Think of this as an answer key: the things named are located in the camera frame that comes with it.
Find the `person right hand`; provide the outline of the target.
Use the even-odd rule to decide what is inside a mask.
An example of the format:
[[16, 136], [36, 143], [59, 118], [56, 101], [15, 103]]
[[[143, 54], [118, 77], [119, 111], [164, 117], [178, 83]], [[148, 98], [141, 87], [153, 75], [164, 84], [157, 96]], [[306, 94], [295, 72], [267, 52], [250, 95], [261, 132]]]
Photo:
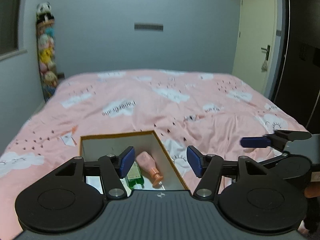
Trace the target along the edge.
[[310, 183], [304, 190], [306, 198], [314, 198], [320, 196], [320, 182]]

